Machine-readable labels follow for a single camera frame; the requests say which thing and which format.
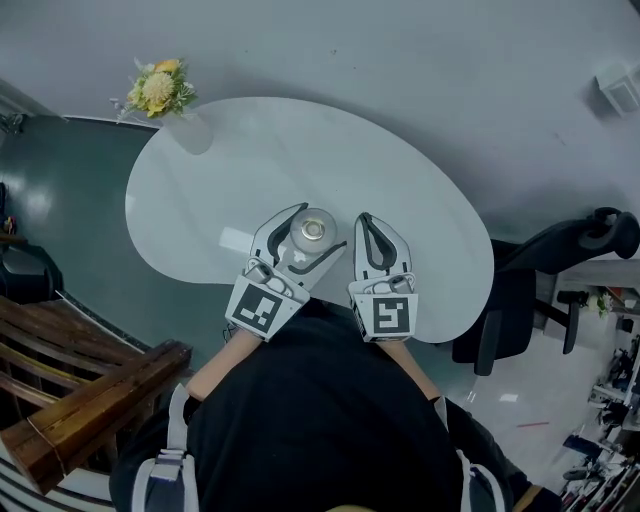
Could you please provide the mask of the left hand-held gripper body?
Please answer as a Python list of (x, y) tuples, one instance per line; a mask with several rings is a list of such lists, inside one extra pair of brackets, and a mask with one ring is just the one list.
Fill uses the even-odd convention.
[(269, 341), (310, 298), (307, 289), (260, 258), (250, 257), (235, 281), (225, 318)]

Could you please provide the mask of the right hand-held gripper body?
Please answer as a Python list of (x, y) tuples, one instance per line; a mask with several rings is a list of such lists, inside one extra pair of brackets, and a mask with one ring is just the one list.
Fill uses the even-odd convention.
[(354, 281), (350, 304), (367, 343), (405, 341), (415, 334), (419, 295), (411, 272)]

